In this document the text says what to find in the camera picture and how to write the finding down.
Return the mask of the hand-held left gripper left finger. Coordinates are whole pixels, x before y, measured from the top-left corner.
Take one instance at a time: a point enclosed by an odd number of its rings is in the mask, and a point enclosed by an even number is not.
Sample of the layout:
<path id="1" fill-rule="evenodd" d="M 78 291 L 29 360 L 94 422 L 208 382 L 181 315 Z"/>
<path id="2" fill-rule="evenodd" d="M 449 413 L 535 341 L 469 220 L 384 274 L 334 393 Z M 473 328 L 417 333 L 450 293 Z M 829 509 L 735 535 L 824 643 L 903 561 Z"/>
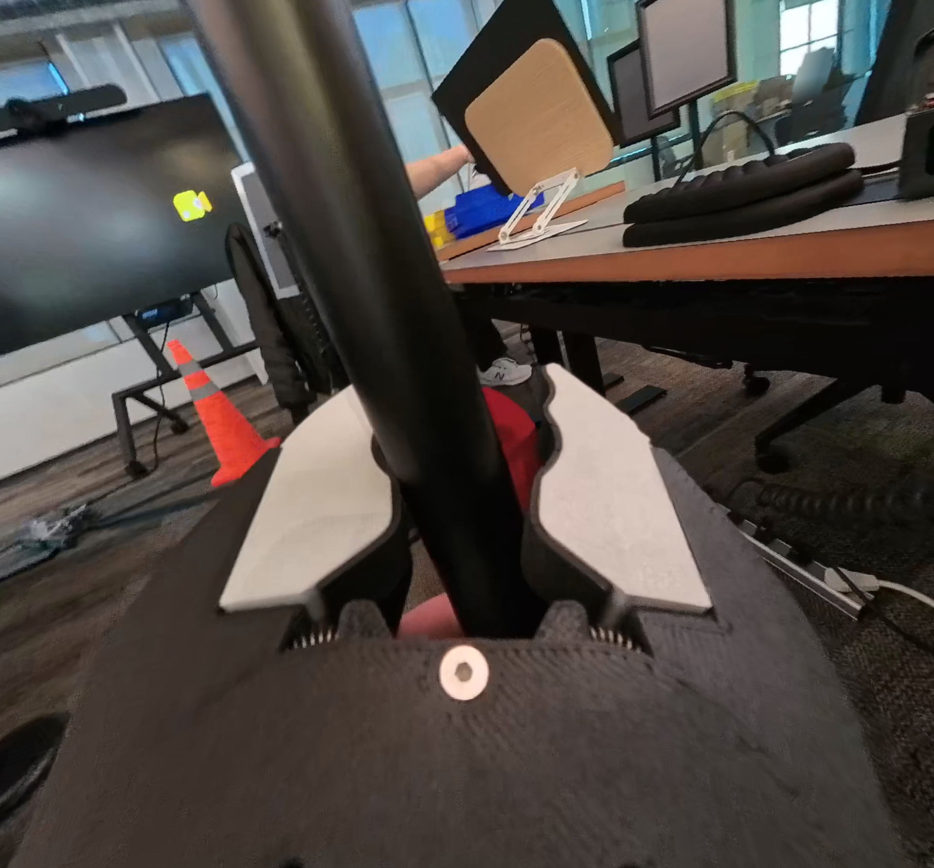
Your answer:
<path id="1" fill-rule="evenodd" d="M 354 600 L 398 621 L 412 576 L 403 501 L 354 388 L 317 407 L 281 447 L 218 606 L 292 606 L 337 621 Z"/>

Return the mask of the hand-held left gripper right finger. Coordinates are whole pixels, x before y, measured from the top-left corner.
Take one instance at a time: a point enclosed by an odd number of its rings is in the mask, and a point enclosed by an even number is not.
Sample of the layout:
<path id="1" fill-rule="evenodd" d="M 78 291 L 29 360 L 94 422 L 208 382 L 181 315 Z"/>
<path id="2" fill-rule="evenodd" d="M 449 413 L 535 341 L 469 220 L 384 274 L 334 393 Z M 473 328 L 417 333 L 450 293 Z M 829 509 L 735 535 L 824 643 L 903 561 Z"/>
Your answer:
<path id="1" fill-rule="evenodd" d="M 548 453 L 520 551 L 533 593 L 580 605 L 591 629 L 639 629 L 652 616 L 712 624 L 713 596 L 648 437 L 562 366 L 542 378 Z"/>

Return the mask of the another person's forearm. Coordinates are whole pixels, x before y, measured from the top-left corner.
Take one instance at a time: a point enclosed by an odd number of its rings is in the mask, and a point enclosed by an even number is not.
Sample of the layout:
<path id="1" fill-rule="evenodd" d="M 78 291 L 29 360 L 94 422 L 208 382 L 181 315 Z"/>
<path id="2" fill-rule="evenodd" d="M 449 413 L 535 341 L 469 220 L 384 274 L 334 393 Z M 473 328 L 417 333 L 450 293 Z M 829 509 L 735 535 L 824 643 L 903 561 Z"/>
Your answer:
<path id="1" fill-rule="evenodd" d="M 459 144 L 425 159 L 407 162 L 404 170 L 414 198 L 423 200 L 471 163 L 473 156 L 469 149 Z"/>

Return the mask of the blue plastic box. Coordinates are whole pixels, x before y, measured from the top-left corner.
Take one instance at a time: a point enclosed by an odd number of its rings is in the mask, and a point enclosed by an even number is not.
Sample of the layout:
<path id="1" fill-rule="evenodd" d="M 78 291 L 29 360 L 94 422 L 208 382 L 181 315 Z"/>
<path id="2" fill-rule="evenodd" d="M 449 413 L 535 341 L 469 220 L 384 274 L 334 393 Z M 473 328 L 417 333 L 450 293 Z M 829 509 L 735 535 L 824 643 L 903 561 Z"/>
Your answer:
<path id="1" fill-rule="evenodd" d="M 458 194 L 444 210 L 447 230 L 457 240 L 498 228 L 520 207 L 522 197 L 502 194 L 495 185 L 474 187 Z"/>

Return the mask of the black box device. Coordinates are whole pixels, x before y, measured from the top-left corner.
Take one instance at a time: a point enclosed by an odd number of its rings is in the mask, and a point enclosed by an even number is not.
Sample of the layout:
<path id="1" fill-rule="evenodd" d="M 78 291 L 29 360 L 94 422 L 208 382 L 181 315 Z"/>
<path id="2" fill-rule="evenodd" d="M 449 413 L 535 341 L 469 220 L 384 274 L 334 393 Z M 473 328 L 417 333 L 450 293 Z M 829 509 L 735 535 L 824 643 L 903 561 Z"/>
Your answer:
<path id="1" fill-rule="evenodd" d="M 898 198 L 915 200 L 933 196 L 933 109 L 906 117 L 898 166 Z"/>

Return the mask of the orange traffic cone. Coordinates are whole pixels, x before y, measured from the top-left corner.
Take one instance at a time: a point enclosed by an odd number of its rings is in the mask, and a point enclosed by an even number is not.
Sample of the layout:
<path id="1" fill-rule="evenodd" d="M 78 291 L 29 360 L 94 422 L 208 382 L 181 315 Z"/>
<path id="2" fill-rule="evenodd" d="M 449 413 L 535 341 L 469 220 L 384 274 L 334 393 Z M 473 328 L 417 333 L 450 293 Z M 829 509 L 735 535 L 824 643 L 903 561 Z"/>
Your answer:
<path id="1" fill-rule="evenodd" d="M 181 341 L 172 339 L 167 347 L 217 458 L 211 486 L 221 488 L 239 480 L 264 454 L 280 447 L 282 439 L 264 439 Z"/>

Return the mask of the black jacket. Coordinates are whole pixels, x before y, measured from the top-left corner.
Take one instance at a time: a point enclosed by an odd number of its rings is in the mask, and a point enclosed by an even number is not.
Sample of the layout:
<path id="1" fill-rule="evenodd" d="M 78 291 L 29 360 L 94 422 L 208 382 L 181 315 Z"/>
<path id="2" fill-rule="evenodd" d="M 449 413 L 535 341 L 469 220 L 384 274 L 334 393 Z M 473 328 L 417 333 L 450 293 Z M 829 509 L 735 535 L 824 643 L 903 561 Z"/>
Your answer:
<path id="1" fill-rule="evenodd" d="M 275 400 L 299 425 L 320 397 L 349 384 L 336 346 L 307 291 L 300 287 L 296 297 L 286 299 L 275 295 L 247 226 L 228 226 L 225 254 Z"/>

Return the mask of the grey power strip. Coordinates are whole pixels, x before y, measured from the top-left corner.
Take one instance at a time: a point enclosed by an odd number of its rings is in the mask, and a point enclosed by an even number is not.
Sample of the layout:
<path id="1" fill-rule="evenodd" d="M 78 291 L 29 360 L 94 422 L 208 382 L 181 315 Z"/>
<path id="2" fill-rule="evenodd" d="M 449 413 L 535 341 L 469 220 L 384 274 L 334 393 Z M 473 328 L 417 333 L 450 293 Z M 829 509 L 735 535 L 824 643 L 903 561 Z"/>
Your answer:
<path id="1" fill-rule="evenodd" d="M 840 573 L 806 556 L 764 524 L 756 524 L 739 512 L 723 512 L 772 568 L 853 620 L 860 619 L 865 606 L 881 589 L 881 582 L 869 574 L 849 570 Z"/>

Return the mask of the black office chair base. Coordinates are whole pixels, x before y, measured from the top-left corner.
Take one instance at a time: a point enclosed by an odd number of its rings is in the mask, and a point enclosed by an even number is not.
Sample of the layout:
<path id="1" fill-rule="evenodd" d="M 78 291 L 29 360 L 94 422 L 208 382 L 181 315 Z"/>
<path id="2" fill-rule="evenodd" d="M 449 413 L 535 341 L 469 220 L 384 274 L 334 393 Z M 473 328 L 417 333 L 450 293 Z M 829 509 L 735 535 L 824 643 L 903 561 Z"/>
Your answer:
<path id="1" fill-rule="evenodd" d="M 901 404 L 909 391 L 932 401 L 932 367 L 901 368 L 890 372 L 849 370 L 834 377 L 816 394 L 755 435 L 753 454 L 756 469 L 767 475 L 787 472 L 789 459 L 778 446 L 779 439 L 873 387 L 880 389 L 880 399 L 884 404 Z"/>

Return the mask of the black television cart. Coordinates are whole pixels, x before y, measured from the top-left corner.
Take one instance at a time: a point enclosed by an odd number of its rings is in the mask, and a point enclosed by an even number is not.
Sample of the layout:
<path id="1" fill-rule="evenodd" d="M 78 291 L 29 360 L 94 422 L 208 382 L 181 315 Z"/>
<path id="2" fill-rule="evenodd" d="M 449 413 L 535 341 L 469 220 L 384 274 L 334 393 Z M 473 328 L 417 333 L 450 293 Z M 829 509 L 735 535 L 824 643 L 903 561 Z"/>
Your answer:
<path id="1" fill-rule="evenodd" d="M 227 363 L 259 348 L 254 338 L 233 342 L 203 292 L 192 292 L 183 298 L 153 305 L 134 314 L 123 315 L 123 322 L 128 325 L 134 339 L 145 351 L 155 370 L 151 379 L 133 384 L 111 395 L 123 468 L 131 480 L 144 478 L 157 468 L 159 464 L 158 437 L 162 423 L 167 422 L 170 431 L 177 436 L 184 435 L 191 427 L 180 414 L 166 405 L 164 396 L 164 388 L 180 379 L 180 374 L 166 356 L 166 349 L 170 326 L 182 320 L 181 311 L 184 310 L 197 311 L 219 346 L 219 352 L 201 361 L 203 368 L 210 369 Z M 130 401 L 142 405 L 156 416 L 153 435 L 154 462 L 151 466 L 144 465 L 137 457 L 134 429 L 128 408 Z"/>

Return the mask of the grey desk with wood edge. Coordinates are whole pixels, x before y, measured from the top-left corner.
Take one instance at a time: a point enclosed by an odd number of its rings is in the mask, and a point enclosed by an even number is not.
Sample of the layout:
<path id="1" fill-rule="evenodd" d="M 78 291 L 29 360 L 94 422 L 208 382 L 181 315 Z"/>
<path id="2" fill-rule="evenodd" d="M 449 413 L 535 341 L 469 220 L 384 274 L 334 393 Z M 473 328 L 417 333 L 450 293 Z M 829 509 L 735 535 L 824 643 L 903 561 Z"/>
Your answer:
<path id="1" fill-rule="evenodd" d="M 721 242 L 629 249 L 618 194 L 590 222 L 442 263 L 489 315 L 753 372 L 932 399 L 932 198 L 858 201 Z"/>

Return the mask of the black pole stand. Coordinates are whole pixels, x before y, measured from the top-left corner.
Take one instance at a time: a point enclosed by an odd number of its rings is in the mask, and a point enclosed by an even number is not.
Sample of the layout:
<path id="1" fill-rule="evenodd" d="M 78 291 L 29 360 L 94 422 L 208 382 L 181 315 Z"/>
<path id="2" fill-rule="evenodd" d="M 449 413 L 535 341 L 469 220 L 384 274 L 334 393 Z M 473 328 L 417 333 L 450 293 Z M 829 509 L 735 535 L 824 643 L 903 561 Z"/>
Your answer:
<path id="1" fill-rule="evenodd" d="M 464 632 L 543 601 L 454 299 L 349 0 L 181 0 Z"/>

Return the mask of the white framed panel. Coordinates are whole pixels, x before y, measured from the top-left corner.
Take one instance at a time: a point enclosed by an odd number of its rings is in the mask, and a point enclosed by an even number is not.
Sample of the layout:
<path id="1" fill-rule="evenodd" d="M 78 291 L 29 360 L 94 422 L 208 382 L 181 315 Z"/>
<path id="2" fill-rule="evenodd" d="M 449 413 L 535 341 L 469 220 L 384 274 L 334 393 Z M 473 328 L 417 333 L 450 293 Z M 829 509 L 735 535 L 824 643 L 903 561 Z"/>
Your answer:
<path id="1" fill-rule="evenodd" d="M 281 243 L 278 215 L 254 164 L 245 162 L 231 175 L 275 297 L 296 298 L 299 287 Z"/>

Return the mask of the black padded wrist rest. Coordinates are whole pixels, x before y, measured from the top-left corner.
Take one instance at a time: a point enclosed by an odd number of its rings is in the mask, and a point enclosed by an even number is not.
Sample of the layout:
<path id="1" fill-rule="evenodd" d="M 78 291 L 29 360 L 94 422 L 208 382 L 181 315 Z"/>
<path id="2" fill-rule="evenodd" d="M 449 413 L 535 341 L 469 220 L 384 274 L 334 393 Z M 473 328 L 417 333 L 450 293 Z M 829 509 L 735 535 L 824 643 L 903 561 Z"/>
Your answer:
<path id="1" fill-rule="evenodd" d="M 628 223 L 622 244 L 632 250 L 750 236 L 793 225 L 844 206 L 863 188 L 863 175 L 857 170 L 850 170 L 792 193 L 718 213 Z"/>
<path id="2" fill-rule="evenodd" d="M 723 213 L 830 181 L 854 168 L 844 142 L 799 148 L 680 181 L 639 197 L 624 210 L 627 224 L 687 220 Z"/>

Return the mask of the large black television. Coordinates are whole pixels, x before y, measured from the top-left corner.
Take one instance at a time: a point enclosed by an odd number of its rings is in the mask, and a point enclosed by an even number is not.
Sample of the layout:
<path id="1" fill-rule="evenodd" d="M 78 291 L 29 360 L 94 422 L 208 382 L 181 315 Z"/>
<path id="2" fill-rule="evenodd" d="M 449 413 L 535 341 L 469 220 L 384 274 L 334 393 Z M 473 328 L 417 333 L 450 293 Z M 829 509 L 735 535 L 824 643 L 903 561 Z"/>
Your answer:
<path id="1" fill-rule="evenodd" d="M 240 164 L 207 94 L 3 139 L 2 354 L 231 278 Z"/>

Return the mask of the wooden document stand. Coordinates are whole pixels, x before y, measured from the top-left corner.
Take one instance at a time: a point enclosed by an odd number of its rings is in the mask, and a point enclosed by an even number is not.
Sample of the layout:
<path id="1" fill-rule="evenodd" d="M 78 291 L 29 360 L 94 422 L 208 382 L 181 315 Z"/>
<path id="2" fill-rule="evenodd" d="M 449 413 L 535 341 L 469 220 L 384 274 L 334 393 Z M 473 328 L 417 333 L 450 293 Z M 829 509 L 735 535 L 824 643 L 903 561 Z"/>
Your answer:
<path id="1" fill-rule="evenodd" d="M 491 167 L 523 195 L 489 252 L 512 252 L 577 230 L 558 213 L 585 176 L 613 156 L 611 116 L 602 114 L 584 68 L 554 38 L 531 45 L 465 111 L 466 127 Z"/>

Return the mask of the black computer monitor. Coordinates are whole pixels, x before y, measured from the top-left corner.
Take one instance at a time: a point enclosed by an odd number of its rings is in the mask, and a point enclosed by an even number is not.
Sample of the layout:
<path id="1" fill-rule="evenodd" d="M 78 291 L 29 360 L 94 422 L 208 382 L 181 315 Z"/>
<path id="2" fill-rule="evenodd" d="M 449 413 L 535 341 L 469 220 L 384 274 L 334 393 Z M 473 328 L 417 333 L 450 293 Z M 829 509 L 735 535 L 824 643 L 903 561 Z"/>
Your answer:
<path id="1" fill-rule="evenodd" d="M 662 115 L 649 115 L 642 61 L 639 40 L 621 47 L 606 59 L 611 100 L 620 126 L 619 144 L 622 148 L 681 127 L 677 108 Z"/>
<path id="2" fill-rule="evenodd" d="M 734 0 L 637 0 L 635 11 L 649 117 L 737 81 Z"/>

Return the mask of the black webcam bar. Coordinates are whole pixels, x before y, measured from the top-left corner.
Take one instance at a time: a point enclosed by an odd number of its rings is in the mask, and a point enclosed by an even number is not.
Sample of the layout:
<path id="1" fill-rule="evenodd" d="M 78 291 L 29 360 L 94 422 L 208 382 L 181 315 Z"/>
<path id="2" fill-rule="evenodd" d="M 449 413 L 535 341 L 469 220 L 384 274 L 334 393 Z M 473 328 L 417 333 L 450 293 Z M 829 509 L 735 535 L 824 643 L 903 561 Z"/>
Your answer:
<path id="1" fill-rule="evenodd" d="M 127 94 L 115 84 L 104 84 L 37 101 L 11 98 L 1 107 L 1 132 L 41 133 L 70 118 L 121 107 Z"/>

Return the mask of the black backed sheet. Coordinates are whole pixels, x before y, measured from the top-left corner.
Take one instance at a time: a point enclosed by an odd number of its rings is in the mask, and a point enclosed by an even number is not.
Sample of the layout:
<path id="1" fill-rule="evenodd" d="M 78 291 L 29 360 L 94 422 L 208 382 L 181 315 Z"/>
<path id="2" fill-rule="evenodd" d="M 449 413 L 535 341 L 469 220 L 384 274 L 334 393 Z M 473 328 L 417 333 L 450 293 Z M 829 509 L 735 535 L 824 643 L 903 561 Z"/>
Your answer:
<path id="1" fill-rule="evenodd" d="M 620 126 L 613 109 L 554 0 L 503 0 L 431 96 L 439 113 L 469 149 L 479 173 L 502 194 L 512 192 L 466 127 L 465 111 L 533 43 L 548 37 L 565 45 L 575 63 L 584 68 L 586 85 L 602 114 L 612 117 L 613 140 L 615 146 L 620 145 Z"/>

